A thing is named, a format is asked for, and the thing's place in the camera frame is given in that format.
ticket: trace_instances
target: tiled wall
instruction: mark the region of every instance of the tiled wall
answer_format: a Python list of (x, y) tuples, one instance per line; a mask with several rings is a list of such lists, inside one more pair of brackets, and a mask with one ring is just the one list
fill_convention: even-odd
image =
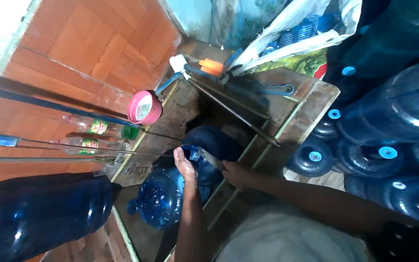
[[(181, 37), (156, 0), (43, 0), (3, 76), (125, 114), (131, 97), (152, 90)], [(73, 127), (63, 112), (0, 98), (0, 133), (60, 139)], [(0, 157), (69, 157), (1, 148)], [(88, 163), (0, 163), (12, 177), (97, 170)]]

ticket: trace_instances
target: person's arm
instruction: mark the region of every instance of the person's arm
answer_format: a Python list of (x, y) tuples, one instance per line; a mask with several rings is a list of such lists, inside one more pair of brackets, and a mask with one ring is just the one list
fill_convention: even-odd
[(224, 178), (238, 188), (253, 188), (296, 205), (312, 217), (349, 234), (378, 235), (389, 221), (419, 226), (419, 221), (374, 202), (324, 186), (288, 181), (223, 161)]
[(185, 158), (182, 148), (177, 147), (174, 150), (174, 160), (185, 181), (175, 261), (205, 261), (202, 248), (206, 229), (203, 227), (203, 210), (196, 181), (198, 174)]

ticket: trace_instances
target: bottle label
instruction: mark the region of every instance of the bottle label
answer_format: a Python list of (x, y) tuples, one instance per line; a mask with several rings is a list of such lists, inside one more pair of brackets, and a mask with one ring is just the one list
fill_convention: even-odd
[[(98, 140), (96, 139), (84, 139), (82, 141), (83, 147), (98, 148)], [(80, 150), (79, 155), (94, 155), (96, 151), (91, 150)]]
[(106, 131), (107, 128), (108, 122), (99, 119), (93, 119), (93, 123), (90, 127), (89, 133), (101, 135)]

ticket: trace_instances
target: pink bucket lid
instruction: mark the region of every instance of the pink bucket lid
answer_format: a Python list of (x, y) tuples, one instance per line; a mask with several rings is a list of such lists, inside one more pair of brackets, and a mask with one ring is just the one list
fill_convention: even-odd
[[(138, 104), (143, 98), (147, 96), (151, 96), (150, 111), (143, 119), (137, 120), (136, 115), (137, 115)], [(129, 118), (130, 122), (148, 124), (148, 125), (156, 122), (161, 117), (161, 113), (162, 113), (161, 101), (159, 101), (150, 92), (146, 90), (136, 93), (134, 97), (131, 99), (129, 103), (129, 107), (127, 109), (127, 117)]]

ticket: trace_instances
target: person's hand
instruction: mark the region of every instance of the person's hand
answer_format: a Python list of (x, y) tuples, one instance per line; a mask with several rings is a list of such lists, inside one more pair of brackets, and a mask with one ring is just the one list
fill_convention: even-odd
[(223, 164), (227, 169), (223, 171), (224, 178), (237, 188), (254, 188), (258, 179), (262, 177), (252, 168), (238, 162), (223, 160)]
[(198, 174), (193, 168), (192, 163), (185, 158), (182, 147), (174, 149), (174, 163), (176, 164), (179, 173), (183, 176), (185, 183), (195, 183), (196, 185), (196, 177)]

